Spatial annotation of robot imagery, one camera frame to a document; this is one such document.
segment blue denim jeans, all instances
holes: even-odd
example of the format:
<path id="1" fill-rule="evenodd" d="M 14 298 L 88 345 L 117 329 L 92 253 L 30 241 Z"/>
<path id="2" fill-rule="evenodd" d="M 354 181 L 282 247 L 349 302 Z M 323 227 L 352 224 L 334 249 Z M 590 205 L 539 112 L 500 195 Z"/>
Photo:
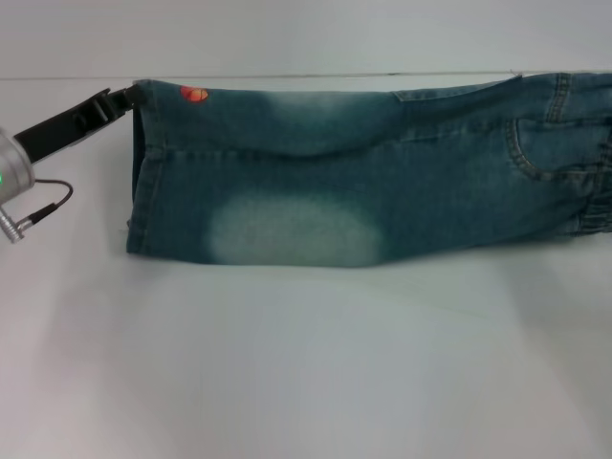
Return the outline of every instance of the blue denim jeans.
<path id="1" fill-rule="evenodd" d="M 612 230 L 612 75 L 389 93 L 138 84 L 129 252 L 357 267 Z"/>

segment white surface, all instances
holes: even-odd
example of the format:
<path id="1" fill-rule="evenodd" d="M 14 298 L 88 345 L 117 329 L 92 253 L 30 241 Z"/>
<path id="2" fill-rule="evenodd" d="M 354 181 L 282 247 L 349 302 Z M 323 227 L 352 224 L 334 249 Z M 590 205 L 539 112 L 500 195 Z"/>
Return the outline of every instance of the white surface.
<path id="1" fill-rule="evenodd" d="M 16 132 L 127 84 L 0 82 L 0 120 Z M 350 271 L 132 257 L 130 118 L 39 164 L 74 198 L 19 245 L 0 239 L 1 458 L 612 457 L 609 236 Z"/>
<path id="2" fill-rule="evenodd" d="M 611 69 L 609 0 L 4 0 L 2 77 Z"/>

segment stitching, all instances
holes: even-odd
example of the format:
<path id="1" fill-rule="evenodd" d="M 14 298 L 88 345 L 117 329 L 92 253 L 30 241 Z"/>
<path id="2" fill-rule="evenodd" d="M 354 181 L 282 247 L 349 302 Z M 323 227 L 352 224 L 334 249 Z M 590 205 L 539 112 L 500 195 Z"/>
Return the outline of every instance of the stitching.
<path id="1" fill-rule="evenodd" d="M 530 179 L 551 182 L 561 179 L 570 180 L 582 180 L 584 177 L 592 174 L 591 171 L 587 170 L 566 170 L 560 172 L 550 172 L 542 170 L 535 166 L 525 156 L 520 146 L 520 139 L 518 138 L 518 120 L 508 121 L 506 123 L 506 141 L 510 147 L 510 156 L 518 169 L 523 172 Z"/>
<path id="2" fill-rule="evenodd" d="M 593 183 L 593 193 L 589 197 L 586 205 L 584 206 L 584 211 L 579 215 L 579 228 L 576 230 L 575 236 L 580 236 L 584 234 L 584 217 L 588 216 L 589 211 L 591 209 L 591 205 L 597 201 L 599 194 L 602 193 L 602 188 L 605 183 L 606 175 L 612 173 L 610 171 L 610 165 L 612 165 L 612 130 L 610 130 L 610 134 L 608 135 L 607 142 L 602 146 L 603 153 L 601 155 L 601 162 L 598 166 L 597 175 L 595 176 L 595 181 Z M 606 220 L 612 221 L 612 208 L 609 210 Z"/>
<path id="3" fill-rule="evenodd" d="M 142 237 L 141 243 L 139 246 L 139 252 L 144 253 L 144 249 L 147 247 L 147 239 L 149 235 L 149 221 L 151 220 L 151 215 L 153 214 L 153 205 L 155 203 L 155 199 L 157 198 L 157 194 L 160 188 L 160 181 L 162 178 L 162 171 L 164 169 L 164 163 L 166 161 L 167 156 L 167 136 L 165 134 L 165 130 L 163 129 L 162 123 L 160 121 L 160 106 L 157 100 L 157 94 L 155 90 L 151 86 L 151 94 L 153 96 L 153 104 L 155 107 L 155 129 L 159 129 L 159 132 L 162 135 L 162 158 L 159 160 L 157 165 L 157 171 L 155 178 L 153 179 L 153 190 L 151 191 L 151 195 L 148 200 L 148 210 L 146 213 L 146 218 L 144 220 L 144 228 L 142 229 Z"/>
<path id="4" fill-rule="evenodd" d="M 536 119 L 536 118 L 525 118 L 525 119 L 518 119 L 518 120 L 531 120 L 531 121 L 536 121 L 536 122 L 547 122 L 546 120 L 540 120 L 540 119 Z M 385 146 L 387 144 L 391 144 L 391 143 L 395 143 L 395 142 L 399 142 L 399 143 L 410 143 L 410 142 L 427 142 L 427 141 L 435 141 L 436 139 L 443 139 L 443 138 L 447 138 L 447 137 L 453 137 L 453 136 L 462 136 L 462 135 L 471 135 L 471 134 L 487 134 L 490 133 L 492 131 L 495 130 L 503 130 L 505 128 L 505 126 L 507 125 L 509 121 L 508 120 L 499 120 L 499 121 L 495 121 L 495 122 L 475 122 L 473 124 L 464 124 L 461 127 L 449 130 L 449 131 L 444 131 L 441 130 L 439 132 L 427 132 L 426 134 L 417 134 L 414 135 L 413 132 L 408 132 L 409 135 L 401 135 L 398 138 L 389 138 L 385 141 L 382 142 L 377 142 L 374 144 L 367 144 L 363 147 L 363 149 L 365 148 L 372 148 L 372 147 L 378 147 L 378 146 Z M 560 122 L 561 124 L 568 124 L 571 126 L 591 126 L 591 125 L 612 125 L 612 114 L 608 115 L 608 116 L 602 116 L 602 117 L 595 117 L 595 118 L 576 118 L 576 119 L 571 119 L 571 120 L 564 120 Z M 153 147 L 153 148 L 157 148 L 158 145 L 155 144 L 150 144 L 148 143 L 146 145 L 146 147 Z M 237 147 L 227 147 L 227 146 L 223 146 L 223 145 L 215 145 L 213 148 L 209 148 L 208 150 L 203 151 L 203 149 L 201 147 L 190 147 L 190 146 L 185 146 L 185 145 L 172 145 L 167 143 L 164 148 L 167 150 L 167 153 L 180 153 L 180 154 L 185 154 L 188 156 L 206 156 L 206 155 L 210 155 L 210 154 L 214 154 L 214 153 L 218 153 L 218 154 L 223 154 L 223 153 L 230 153 L 230 154 L 240 154 L 240 155 L 244 155 L 245 151 L 247 151 L 244 148 L 237 148 Z M 259 154 L 261 156 L 266 156 L 266 157 L 270 157 L 272 156 L 272 154 L 270 154 L 269 152 L 262 150 L 248 150 L 251 154 L 251 156 L 255 156 L 256 154 Z M 332 154 L 335 153 L 341 153 L 342 151 L 334 151 L 331 152 Z M 317 156 L 323 156 L 323 155 L 315 155 L 315 156 L 308 156 L 307 158 L 314 158 Z M 161 161 L 161 159 L 159 158 L 155 158 L 155 159 L 150 159 L 150 161 Z"/>
<path id="5" fill-rule="evenodd" d="M 503 81 L 495 81 L 492 83 L 474 84 L 470 86 L 463 86 L 463 87 L 457 87 L 457 88 L 436 88 L 436 89 L 442 89 L 443 91 L 447 91 L 448 94 L 441 95 L 435 98 L 413 98 L 413 96 L 416 93 L 426 91 L 424 89 L 415 89 L 415 90 L 407 90 L 407 91 L 392 91 L 392 93 L 400 102 L 408 102 L 408 103 L 410 102 L 432 102 L 434 100 L 445 100 L 448 98 L 460 98 L 463 96 L 472 96 L 474 94 L 481 93 L 483 91 L 488 91 L 488 90 L 493 90 L 495 88 L 499 88 L 500 86 L 506 85 L 508 83 L 516 82 L 522 78 L 523 76 L 519 75 L 519 76 L 513 76 L 510 79 L 506 79 Z M 468 90 L 468 88 L 470 88 L 471 86 L 484 86 L 484 87 Z"/>
<path id="6" fill-rule="evenodd" d="M 555 91 L 555 97 L 553 98 L 553 103 L 548 112 L 548 116 L 546 120 L 549 122 L 560 122 L 561 121 L 561 112 L 563 110 L 563 105 L 565 104 L 565 100 L 567 100 L 567 95 L 570 91 L 570 74 L 558 74 L 557 76 L 557 89 Z"/>

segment back pocket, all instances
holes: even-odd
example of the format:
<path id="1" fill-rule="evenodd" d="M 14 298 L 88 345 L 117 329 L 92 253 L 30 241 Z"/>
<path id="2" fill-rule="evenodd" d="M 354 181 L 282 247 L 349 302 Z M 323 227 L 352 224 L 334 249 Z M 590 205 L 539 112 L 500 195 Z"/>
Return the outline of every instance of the back pocket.
<path id="1" fill-rule="evenodd" d="M 506 140 L 512 160 L 527 177 L 581 181 L 598 171 L 611 129 L 612 119 L 510 120 Z"/>

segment silver cylinder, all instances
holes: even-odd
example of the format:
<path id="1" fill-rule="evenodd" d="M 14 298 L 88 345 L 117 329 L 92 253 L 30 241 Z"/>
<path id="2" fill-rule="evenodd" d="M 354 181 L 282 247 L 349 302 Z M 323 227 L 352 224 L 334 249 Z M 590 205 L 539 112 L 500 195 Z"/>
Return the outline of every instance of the silver cylinder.
<path id="1" fill-rule="evenodd" d="M 33 186 L 34 171 L 28 155 L 0 129 L 0 206 Z"/>
<path id="2" fill-rule="evenodd" d="M 0 208 L 0 230 L 2 230 L 9 240 L 14 244 L 23 239 L 23 232 L 7 215 L 7 213 Z"/>

